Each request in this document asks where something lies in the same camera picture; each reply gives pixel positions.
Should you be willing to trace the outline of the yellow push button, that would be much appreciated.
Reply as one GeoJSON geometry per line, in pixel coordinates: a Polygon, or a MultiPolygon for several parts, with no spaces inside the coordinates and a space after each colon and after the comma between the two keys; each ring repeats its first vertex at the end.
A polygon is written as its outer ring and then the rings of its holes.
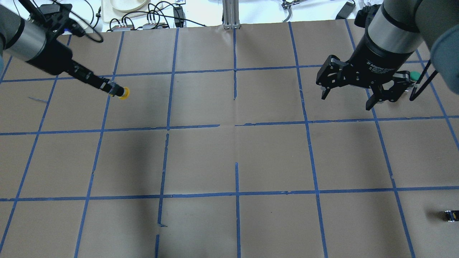
{"type": "Polygon", "coordinates": [[[108,86],[110,87],[108,94],[111,97],[118,97],[120,100],[125,100],[129,97],[131,91],[128,87],[121,87],[115,82],[109,82],[108,86]]]}

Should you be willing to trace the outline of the green push button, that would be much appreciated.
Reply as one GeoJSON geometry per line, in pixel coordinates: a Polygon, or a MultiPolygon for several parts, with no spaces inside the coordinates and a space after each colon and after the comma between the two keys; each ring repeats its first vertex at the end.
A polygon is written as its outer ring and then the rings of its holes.
{"type": "Polygon", "coordinates": [[[410,72],[410,84],[408,85],[408,88],[405,91],[406,92],[410,90],[416,91],[419,86],[420,77],[421,77],[421,73],[417,71],[411,71],[410,72]]]}

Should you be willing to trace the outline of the beige tray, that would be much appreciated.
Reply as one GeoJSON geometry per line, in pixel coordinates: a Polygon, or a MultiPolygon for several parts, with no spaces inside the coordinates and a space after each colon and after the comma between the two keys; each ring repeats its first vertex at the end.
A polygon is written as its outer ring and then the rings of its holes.
{"type": "Polygon", "coordinates": [[[154,3],[154,0],[102,0],[102,21],[109,23],[111,19],[121,20],[122,16],[133,11],[148,11],[148,5],[154,3]]]}

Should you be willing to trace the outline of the black power adapter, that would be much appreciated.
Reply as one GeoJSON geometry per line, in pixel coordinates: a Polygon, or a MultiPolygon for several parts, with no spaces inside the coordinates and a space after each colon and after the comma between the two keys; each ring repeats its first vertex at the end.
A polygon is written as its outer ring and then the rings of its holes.
{"type": "Polygon", "coordinates": [[[354,11],[356,2],[354,0],[347,0],[346,3],[341,7],[335,20],[348,19],[350,14],[354,11]]]}

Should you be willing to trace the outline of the aluminium frame post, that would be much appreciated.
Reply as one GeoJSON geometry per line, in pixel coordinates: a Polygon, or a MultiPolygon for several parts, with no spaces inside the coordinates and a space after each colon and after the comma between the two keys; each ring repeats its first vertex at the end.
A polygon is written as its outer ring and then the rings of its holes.
{"type": "Polygon", "coordinates": [[[241,24],[239,20],[239,0],[223,0],[223,28],[239,29],[241,24]]]}

